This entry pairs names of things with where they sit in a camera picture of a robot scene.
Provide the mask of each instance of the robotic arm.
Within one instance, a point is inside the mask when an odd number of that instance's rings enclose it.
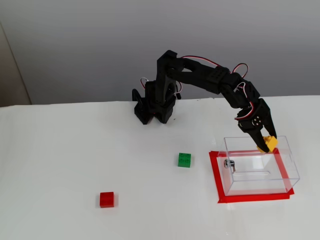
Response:
[[[143,124],[147,124],[152,117],[167,123],[176,98],[181,99],[180,94],[176,93],[176,81],[214,94],[221,93],[232,108],[241,108],[235,118],[239,128],[248,133],[260,149],[269,152],[261,129],[265,127],[275,138],[277,134],[270,108],[259,98],[260,94],[252,83],[226,67],[213,68],[188,58],[177,58],[177,53],[170,50],[157,60],[156,80],[145,83],[145,97],[141,97],[136,89],[132,90],[132,100],[138,101],[134,113]]]

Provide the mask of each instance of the clear plastic box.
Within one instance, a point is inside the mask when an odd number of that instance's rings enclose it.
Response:
[[[299,181],[287,138],[277,137],[273,152],[261,153],[251,137],[226,137],[217,156],[224,194],[287,193]]]

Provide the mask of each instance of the lego brick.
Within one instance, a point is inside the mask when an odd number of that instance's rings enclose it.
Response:
[[[191,154],[179,153],[178,167],[190,168],[190,165],[191,165]]]
[[[274,136],[264,136],[263,140],[267,145],[267,147],[269,148],[269,153],[272,153],[278,144],[278,140]],[[261,150],[258,146],[257,148],[261,153],[264,153],[264,151]]]
[[[100,208],[113,208],[115,206],[114,192],[101,192],[100,193]]]

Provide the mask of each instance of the red lego brick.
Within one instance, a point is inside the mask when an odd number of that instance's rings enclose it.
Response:
[[[114,192],[101,192],[100,193],[100,208],[113,208],[115,206]]]

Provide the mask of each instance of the wall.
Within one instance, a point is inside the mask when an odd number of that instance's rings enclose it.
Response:
[[[26,87],[0,24],[0,107],[29,104]]]
[[[34,104],[128,101],[168,49],[246,77],[263,96],[320,93],[320,3],[295,0],[0,0]],[[216,97],[185,85],[183,98]]]

